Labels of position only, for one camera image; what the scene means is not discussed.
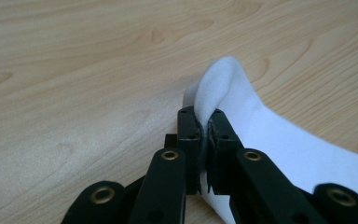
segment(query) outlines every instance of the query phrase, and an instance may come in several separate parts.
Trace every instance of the brass screw hole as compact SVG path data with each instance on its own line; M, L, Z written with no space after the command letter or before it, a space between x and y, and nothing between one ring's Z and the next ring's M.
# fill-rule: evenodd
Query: brass screw hole
M261 160L261 156L258 153L252 152L252 151L247 151L245 152L245 154L243 154L245 156L246 159L248 159L249 161L260 161Z
M96 204L108 203L115 197L115 191L107 186L101 186L91 194L91 201Z
M173 161L179 157L179 153L175 151L165 151L161 154L161 157L166 161Z
M327 195L334 202L339 203L346 207L352 207L356 205L356 200L347 192L341 189L328 189Z

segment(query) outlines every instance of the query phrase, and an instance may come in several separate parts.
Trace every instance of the tabletop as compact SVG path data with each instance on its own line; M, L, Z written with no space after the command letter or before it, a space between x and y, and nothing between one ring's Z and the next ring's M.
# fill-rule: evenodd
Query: tabletop
M144 175L186 87L234 56L266 105L358 152L358 1L0 1L0 223ZM187 196L186 223L222 223Z

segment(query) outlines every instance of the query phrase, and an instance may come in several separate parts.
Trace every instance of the wood grain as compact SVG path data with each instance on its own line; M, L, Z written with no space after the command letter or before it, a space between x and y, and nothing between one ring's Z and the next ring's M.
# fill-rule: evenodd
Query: wood grain
M0 223L128 185L187 85L237 57L272 109L358 152L358 1L0 1ZM199 197L186 223L221 223Z

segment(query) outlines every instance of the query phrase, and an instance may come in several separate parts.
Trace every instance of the white towel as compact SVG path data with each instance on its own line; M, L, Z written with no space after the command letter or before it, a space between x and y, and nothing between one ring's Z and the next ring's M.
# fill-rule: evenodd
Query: white towel
M358 154L337 147L266 107L257 96L240 63L224 57L191 84L184 106L193 105L203 127L216 108L223 110L245 147L265 152L297 187L313 192L316 185L336 183L358 193ZM235 223L228 196L206 192L204 199L226 223Z

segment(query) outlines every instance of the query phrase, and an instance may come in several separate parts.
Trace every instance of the white cloth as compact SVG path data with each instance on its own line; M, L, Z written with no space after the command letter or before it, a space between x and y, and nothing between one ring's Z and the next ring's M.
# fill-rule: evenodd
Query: white cloth
M316 185L336 183L358 193L358 154L325 142L266 107L236 59L212 63L187 88L183 103L194 106L203 127L216 108L223 110L243 145L265 152L295 186L313 192ZM201 182L204 199L226 223L235 223L228 196L208 194L205 174Z

